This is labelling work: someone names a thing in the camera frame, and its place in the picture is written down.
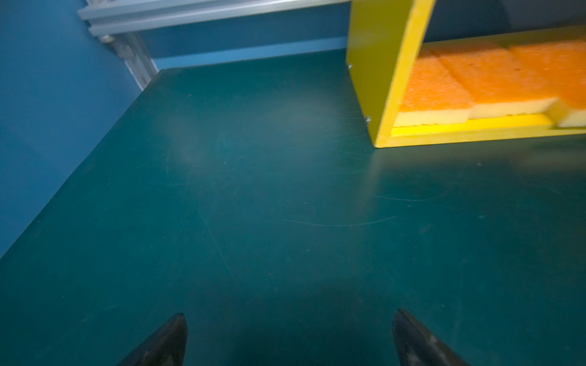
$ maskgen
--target teal table surface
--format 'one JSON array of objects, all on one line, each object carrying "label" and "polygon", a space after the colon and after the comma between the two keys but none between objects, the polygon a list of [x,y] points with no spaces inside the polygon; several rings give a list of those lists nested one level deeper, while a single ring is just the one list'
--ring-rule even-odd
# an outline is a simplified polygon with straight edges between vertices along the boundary
[{"label": "teal table surface", "polygon": [[344,52],[163,71],[0,259],[0,364],[584,365],[586,139],[375,150]]}]

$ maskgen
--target blue wall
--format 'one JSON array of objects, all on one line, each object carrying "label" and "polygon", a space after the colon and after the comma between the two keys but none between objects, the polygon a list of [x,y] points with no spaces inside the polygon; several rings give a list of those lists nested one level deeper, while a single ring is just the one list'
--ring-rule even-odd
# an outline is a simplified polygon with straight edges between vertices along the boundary
[{"label": "blue wall", "polygon": [[0,2],[0,256],[140,92],[84,5]]}]

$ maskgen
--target yellow wooden frame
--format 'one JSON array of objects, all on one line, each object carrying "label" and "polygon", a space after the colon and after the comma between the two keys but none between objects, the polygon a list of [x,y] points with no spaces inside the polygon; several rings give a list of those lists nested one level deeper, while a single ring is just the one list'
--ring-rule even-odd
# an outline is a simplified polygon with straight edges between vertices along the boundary
[{"label": "yellow wooden frame", "polygon": [[394,127],[411,69],[421,48],[457,43],[546,42],[586,36],[585,26],[423,43],[435,0],[353,0],[346,60],[369,134],[377,148],[584,134],[556,128],[544,115],[470,119],[458,125]]}]

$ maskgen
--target sponge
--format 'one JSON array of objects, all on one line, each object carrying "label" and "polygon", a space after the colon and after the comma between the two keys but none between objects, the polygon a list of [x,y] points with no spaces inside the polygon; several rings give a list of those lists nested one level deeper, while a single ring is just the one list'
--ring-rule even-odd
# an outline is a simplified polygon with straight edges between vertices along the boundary
[{"label": "sponge", "polygon": [[422,50],[393,126],[460,124],[468,120],[472,107],[470,93],[435,56]]},{"label": "sponge", "polygon": [[432,51],[469,92],[471,119],[543,113],[557,100],[538,72],[497,45],[456,45]]},{"label": "sponge", "polygon": [[586,126],[586,42],[518,45],[510,51],[556,86],[560,100],[547,111],[548,117],[560,127]]}]

